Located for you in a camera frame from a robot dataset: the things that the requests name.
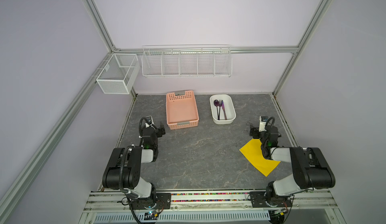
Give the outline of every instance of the white wall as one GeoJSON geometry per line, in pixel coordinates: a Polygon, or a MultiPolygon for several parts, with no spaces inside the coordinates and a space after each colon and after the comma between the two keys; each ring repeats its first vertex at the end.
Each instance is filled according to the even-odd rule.
{"type": "Polygon", "coordinates": [[[130,95],[97,85],[8,224],[75,224],[90,191],[98,190],[123,126],[130,95]]]}
{"type": "Polygon", "coordinates": [[[291,53],[233,54],[231,77],[145,78],[138,74],[134,88],[140,94],[193,90],[195,93],[273,92],[291,53]]]}
{"type": "Polygon", "coordinates": [[[386,0],[334,0],[278,94],[303,147],[319,147],[347,223],[384,223],[386,0]]]}
{"type": "Polygon", "coordinates": [[[320,0],[95,0],[117,48],[297,45],[320,0]]]}
{"type": "Polygon", "coordinates": [[[0,15],[1,198],[107,50],[81,0],[0,0],[0,15]]]}

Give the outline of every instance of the basket handle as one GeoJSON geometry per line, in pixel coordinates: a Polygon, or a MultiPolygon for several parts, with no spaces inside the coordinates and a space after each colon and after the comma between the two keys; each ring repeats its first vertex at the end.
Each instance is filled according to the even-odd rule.
{"type": "Polygon", "coordinates": [[[183,96],[183,95],[185,95],[185,91],[176,91],[176,92],[174,92],[174,95],[183,96]]]}
{"type": "Polygon", "coordinates": [[[179,126],[179,125],[187,125],[187,124],[190,124],[190,121],[187,121],[187,122],[178,122],[178,123],[177,123],[177,126],[179,126]]]}

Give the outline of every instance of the yellow paper sheet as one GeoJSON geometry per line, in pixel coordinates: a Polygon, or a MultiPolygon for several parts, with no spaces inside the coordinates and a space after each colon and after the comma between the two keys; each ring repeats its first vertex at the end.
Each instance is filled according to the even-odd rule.
{"type": "Polygon", "coordinates": [[[264,159],[259,139],[252,139],[244,145],[240,152],[248,161],[266,177],[279,165],[280,161],[264,159]]]}

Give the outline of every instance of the cable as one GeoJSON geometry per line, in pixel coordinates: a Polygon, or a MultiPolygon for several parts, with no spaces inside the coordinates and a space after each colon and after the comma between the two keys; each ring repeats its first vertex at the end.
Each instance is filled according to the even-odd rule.
{"type": "Polygon", "coordinates": [[[310,178],[310,176],[309,176],[308,172],[306,172],[306,173],[307,173],[308,179],[309,179],[309,180],[310,180],[310,182],[311,182],[312,191],[314,191],[314,190],[315,190],[315,188],[313,187],[313,184],[312,184],[312,180],[311,180],[311,178],[310,178]]]}
{"type": "Polygon", "coordinates": [[[162,200],[157,200],[156,203],[159,202],[159,201],[162,202],[163,205],[162,205],[162,210],[161,210],[160,212],[157,213],[158,215],[161,214],[161,212],[164,210],[164,206],[165,206],[165,202],[162,201],[162,200]]]}
{"type": "Polygon", "coordinates": [[[286,206],[286,209],[287,209],[287,211],[288,211],[288,207],[287,207],[286,201],[283,201],[283,203],[284,203],[284,205],[286,206]]]}
{"type": "Polygon", "coordinates": [[[265,129],[267,129],[267,124],[269,123],[269,121],[272,120],[272,123],[271,123],[271,127],[269,128],[268,130],[268,133],[267,133],[267,136],[269,136],[271,134],[271,129],[272,129],[272,126],[275,124],[275,117],[270,117],[268,118],[268,121],[266,122],[265,124],[265,129]]]}
{"type": "Polygon", "coordinates": [[[135,212],[134,212],[134,210],[133,210],[132,204],[130,203],[128,206],[130,207],[130,211],[131,211],[131,214],[132,214],[133,217],[134,217],[134,220],[135,220],[138,224],[142,224],[142,222],[139,221],[137,215],[135,214],[135,212]]]}
{"type": "Polygon", "coordinates": [[[142,121],[145,120],[148,125],[151,125],[151,121],[149,121],[146,117],[142,117],[139,121],[139,135],[142,137],[142,121]]]}
{"type": "Polygon", "coordinates": [[[275,150],[277,149],[277,148],[279,148],[279,147],[276,147],[274,150],[272,150],[272,152],[269,154],[269,157],[271,158],[272,157],[272,154],[273,154],[273,152],[275,152],[275,150]]]}
{"type": "Polygon", "coordinates": [[[287,221],[287,219],[288,219],[288,217],[289,217],[289,214],[291,213],[291,210],[292,210],[292,206],[293,206],[293,200],[295,199],[295,195],[293,196],[293,198],[292,198],[292,202],[291,202],[291,207],[290,207],[290,211],[288,212],[288,214],[287,214],[287,217],[285,218],[285,220],[283,221],[283,223],[282,224],[284,224],[284,222],[286,222],[287,221]]]}
{"type": "Polygon", "coordinates": [[[124,198],[127,198],[127,196],[122,198],[122,200],[121,200],[121,204],[122,204],[122,205],[129,205],[129,204],[130,204],[130,202],[129,202],[128,198],[127,198],[127,204],[123,204],[123,199],[124,199],[124,198]]]}
{"type": "Polygon", "coordinates": [[[118,186],[119,186],[119,190],[123,193],[127,193],[126,190],[123,189],[123,168],[124,168],[124,165],[125,165],[125,161],[126,161],[126,157],[127,157],[127,152],[128,152],[128,146],[125,148],[125,150],[123,151],[123,154],[122,154],[122,157],[121,157],[121,164],[119,166],[119,181],[118,181],[118,186]]]}

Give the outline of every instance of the white plastic tray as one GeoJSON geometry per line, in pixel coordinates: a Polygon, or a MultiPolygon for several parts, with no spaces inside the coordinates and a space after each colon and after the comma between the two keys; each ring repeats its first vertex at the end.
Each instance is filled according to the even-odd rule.
{"type": "Polygon", "coordinates": [[[230,124],[236,118],[236,111],[235,111],[235,107],[233,106],[232,98],[226,94],[211,96],[210,108],[212,110],[213,122],[215,122],[215,124],[230,124]],[[214,105],[213,103],[214,100],[223,100],[225,113],[227,115],[227,120],[225,120],[224,111],[222,110],[222,107],[220,110],[220,120],[217,119],[217,109],[219,109],[219,107],[216,107],[214,105]]]}

